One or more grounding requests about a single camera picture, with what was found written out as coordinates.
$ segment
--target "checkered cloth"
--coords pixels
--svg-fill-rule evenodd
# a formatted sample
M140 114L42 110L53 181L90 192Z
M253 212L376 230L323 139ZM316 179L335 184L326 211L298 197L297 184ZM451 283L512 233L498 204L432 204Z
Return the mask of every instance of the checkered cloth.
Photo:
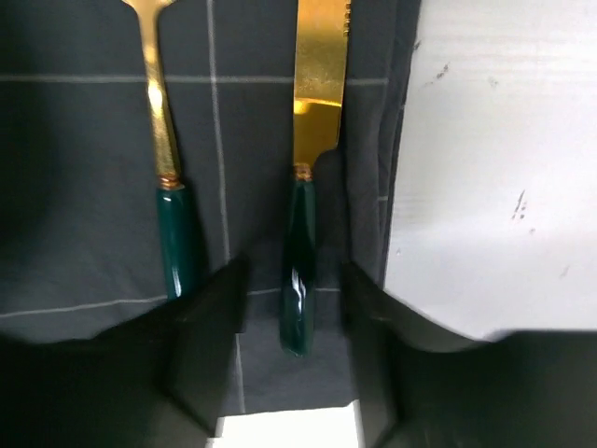
M145 71L120 0L5 0L0 15L0 330L85 338L165 299ZM342 254L381 280L418 0L354 0L340 149L315 168L314 351L279 348L296 0L177 0L160 48L211 269L254 273L226 414L346 405Z

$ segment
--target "white surface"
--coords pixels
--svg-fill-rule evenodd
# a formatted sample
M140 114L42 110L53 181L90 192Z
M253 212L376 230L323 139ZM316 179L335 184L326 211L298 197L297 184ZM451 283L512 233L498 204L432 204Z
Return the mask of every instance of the white surface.
M419 40L386 290L476 339L597 329L597 1L427 0Z
M220 419L211 448L358 448L358 402L345 408L258 413Z

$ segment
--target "gold knife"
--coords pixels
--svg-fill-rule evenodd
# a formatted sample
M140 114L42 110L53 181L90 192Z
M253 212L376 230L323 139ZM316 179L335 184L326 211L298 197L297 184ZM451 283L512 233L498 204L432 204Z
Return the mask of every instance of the gold knife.
M283 349L312 346L315 189L312 168L338 144L351 0L298 0L294 87L294 185L285 235L280 306Z
M180 179L178 150L158 47L158 16L174 0L122 1L135 10L139 19L159 184L156 199L162 264L168 298L175 299L200 285L206 262L193 199Z

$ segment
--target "knife handle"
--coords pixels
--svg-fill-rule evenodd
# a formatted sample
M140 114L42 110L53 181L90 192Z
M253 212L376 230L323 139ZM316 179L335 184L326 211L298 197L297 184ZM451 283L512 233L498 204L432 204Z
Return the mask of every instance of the knife handle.
M185 186L158 189L156 198L166 290L168 299L176 299L195 290L205 276L201 228Z
M280 343L296 357L311 351L315 294L315 187L295 178L286 229L280 303Z

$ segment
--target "green handle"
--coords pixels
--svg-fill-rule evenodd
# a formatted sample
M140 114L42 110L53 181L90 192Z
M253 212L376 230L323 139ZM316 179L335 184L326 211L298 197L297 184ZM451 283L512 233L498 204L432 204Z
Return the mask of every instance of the green handle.
M161 255L168 299L199 287L205 275L201 228L190 191L158 189Z
M315 187L295 180L285 235L280 343L296 357L309 355L313 336L315 286Z

